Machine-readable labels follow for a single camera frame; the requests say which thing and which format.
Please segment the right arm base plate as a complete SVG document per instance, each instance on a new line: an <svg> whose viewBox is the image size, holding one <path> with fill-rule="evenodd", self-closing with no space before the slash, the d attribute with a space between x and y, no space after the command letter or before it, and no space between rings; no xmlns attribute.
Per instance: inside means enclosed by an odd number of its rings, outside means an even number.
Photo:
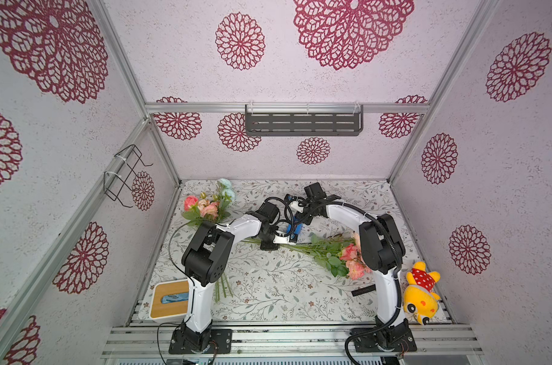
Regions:
<svg viewBox="0 0 552 365"><path fill-rule="evenodd" d="M350 332L355 349L358 353L417 351L417 344L408 322L390 326L375 334L366 334L371 328L353 328Z"/></svg>

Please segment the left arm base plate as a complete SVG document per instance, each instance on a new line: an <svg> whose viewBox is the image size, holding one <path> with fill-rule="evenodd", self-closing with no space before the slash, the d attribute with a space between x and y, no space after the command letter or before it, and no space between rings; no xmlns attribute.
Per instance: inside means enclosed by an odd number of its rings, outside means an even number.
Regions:
<svg viewBox="0 0 552 365"><path fill-rule="evenodd" d="M193 332L189 328L176 329L172 333L169 353L178 354L229 354L231 352L233 331L219 328Z"/></svg>

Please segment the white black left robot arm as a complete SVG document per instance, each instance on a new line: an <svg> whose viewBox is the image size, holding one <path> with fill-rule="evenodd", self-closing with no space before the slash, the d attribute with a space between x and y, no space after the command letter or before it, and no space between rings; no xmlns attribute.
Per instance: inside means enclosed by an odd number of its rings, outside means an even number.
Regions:
<svg viewBox="0 0 552 365"><path fill-rule="evenodd" d="M185 317L188 329L203 333L210 328L214 284L224 273L233 247L262 234L273 237L271 224L278 217L274 212L249 211L230 224L201 224L182 257L189 279L189 305Z"/></svg>

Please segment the pink rose bouquet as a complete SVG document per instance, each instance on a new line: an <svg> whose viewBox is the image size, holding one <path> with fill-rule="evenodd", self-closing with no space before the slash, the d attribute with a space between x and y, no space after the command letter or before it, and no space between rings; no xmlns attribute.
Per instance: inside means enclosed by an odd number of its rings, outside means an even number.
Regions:
<svg viewBox="0 0 552 365"><path fill-rule="evenodd" d="M330 237L311 233L308 242L277 244L277 248L312 257L335 278L355 281L373 273L364 262L358 234L355 232L347 231Z"/></svg>

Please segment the mixed pastel flower bouquet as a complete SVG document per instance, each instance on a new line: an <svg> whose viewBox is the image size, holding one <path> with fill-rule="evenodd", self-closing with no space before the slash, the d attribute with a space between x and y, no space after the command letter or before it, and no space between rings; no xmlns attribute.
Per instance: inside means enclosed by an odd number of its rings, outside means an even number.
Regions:
<svg viewBox="0 0 552 365"><path fill-rule="evenodd" d="M235 201L233 184L228 179L218 179L215 193L201 192L199 196L185 198L182 216L193 227L204 222L226 225L231 216L229 208Z"/></svg>

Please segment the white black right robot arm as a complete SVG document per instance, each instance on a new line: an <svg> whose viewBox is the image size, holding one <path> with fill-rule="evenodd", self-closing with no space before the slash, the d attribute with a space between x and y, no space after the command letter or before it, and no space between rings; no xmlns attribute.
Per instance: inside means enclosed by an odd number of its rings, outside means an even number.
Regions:
<svg viewBox="0 0 552 365"><path fill-rule="evenodd" d="M328 199L302 199L297 211L303 223L326 217L359 235L363 261L375 278L377 326L386 329L403 322L399 274L406 249L394 218L390 214L374 216L347 202Z"/></svg>

